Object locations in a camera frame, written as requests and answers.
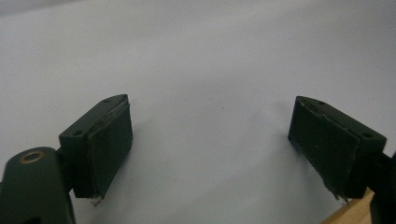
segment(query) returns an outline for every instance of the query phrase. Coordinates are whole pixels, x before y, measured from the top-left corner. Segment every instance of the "white surface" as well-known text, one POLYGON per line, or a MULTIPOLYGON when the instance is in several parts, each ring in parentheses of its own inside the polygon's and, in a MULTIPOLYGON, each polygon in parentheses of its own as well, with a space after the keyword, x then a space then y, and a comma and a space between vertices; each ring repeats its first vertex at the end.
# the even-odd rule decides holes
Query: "white surface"
POLYGON ((134 143, 82 223, 318 223, 339 207, 287 139, 294 97, 396 149, 396 4, 0 0, 0 173, 128 93, 134 143))

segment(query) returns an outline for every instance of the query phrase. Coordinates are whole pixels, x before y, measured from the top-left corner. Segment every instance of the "mounting hole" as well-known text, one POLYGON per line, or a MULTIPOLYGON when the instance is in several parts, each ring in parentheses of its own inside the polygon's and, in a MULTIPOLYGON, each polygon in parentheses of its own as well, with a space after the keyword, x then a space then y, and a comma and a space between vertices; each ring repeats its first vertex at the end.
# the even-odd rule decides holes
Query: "mounting hole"
POLYGON ((363 134, 363 136, 366 137, 366 138, 372 138, 372 137, 373 137, 373 135, 370 134, 370 133, 362 133, 362 134, 363 134))
POLYGON ((40 224, 41 218, 39 217, 32 217, 27 221, 22 222, 22 224, 40 224))
POLYGON ((82 131, 78 130, 72 133, 73 136, 79 136, 80 134, 82 134, 82 131))
POLYGON ((41 160, 41 158, 43 158, 44 156, 45 153, 43 151, 29 152, 20 157, 20 163, 29 164, 41 160))

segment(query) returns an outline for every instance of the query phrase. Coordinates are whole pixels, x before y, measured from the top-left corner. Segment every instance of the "white tabletop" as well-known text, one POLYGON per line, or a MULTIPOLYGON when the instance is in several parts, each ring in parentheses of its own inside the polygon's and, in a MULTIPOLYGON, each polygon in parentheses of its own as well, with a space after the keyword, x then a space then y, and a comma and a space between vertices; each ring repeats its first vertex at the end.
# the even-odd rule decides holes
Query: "white tabletop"
POLYGON ((318 223, 337 209, 287 139, 296 95, 396 149, 393 0, 0 0, 0 177, 127 93, 132 151, 78 224, 318 223))

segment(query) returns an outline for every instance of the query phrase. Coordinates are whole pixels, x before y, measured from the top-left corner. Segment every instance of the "black bracket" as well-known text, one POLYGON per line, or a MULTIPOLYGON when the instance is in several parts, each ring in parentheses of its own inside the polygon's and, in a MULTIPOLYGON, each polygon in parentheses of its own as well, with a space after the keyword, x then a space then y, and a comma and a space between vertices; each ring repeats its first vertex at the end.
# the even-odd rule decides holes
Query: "black bracket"
POLYGON ((321 101, 297 96, 289 140, 314 166, 336 198, 375 192, 372 221, 396 221, 396 156, 382 150, 387 138, 321 101))
POLYGON ((0 224, 76 223, 69 191, 105 198, 130 150, 127 95, 107 98, 59 135, 61 148, 36 147, 14 156, 0 184, 0 224))

